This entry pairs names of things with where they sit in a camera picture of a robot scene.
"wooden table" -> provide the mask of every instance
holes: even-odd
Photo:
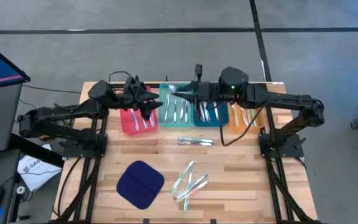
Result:
[[[95,82],[84,83],[80,102],[88,97],[88,90]],[[283,83],[267,83],[269,91],[285,93]],[[276,127],[280,128],[292,116],[289,110],[272,109]],[[76,119],[74,128],[91,126],[87,118]],[[229,147],[223,147],[218,128],[167,129],[159,127],[152,133],[128,136],[121,130],[118,110],[110,110],[108,125],[108,146],[101,160],[98,186],[93,207],[93,223],[275,223],[272,196],[265,160],[260,155],[256,133],[249,133]],[[224,130],[227,140],[238,133]],[[214,147],[178,146],[180,136],[214,139]],[[59,191],[68,170],[76,159],[65,162]],[[82,159],[68,179],[62,198],[62,210],[77,194],[80,184]],[[122,198],[116,191],[116,184],[128,165],[144,161],[165,177],[162,191],[146,210],[139,210]],[[209,174],[208,185],[190,198],[190,209],[183,211],[183,202],[177,204],[168,193],[179,173],[191,160],[196,160],[194,178]],[[288,188],[299,206],[311,218],[317,219],[313,198],[305,168],[293,158],[283,158]],[[279,193],[283,219],[286,219],[285,205]],[[88,195],[85,195],[81,218],[85,217]]]

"navy blue cloth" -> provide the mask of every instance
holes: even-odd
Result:
[[[138,209],[148,208],[164,185],[164,176],[143,161],[129,165],[117,183],[119,195]]]

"black desk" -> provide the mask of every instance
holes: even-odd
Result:
[[[0,87],[0,185],[17,174],[16,170],[21,152],[57,167],[63,167],[64,164],[61,155],[12,133],[21,89],[21,84]],[[12,192],[14,182],[17,182],[17,180],[19,179],[12,178],[4,184],[6,191],[1,205],[0,223],[7,223],[9,211],[11,215],[8,222],[16,219],[19,200],[15,196],[12,201]]]

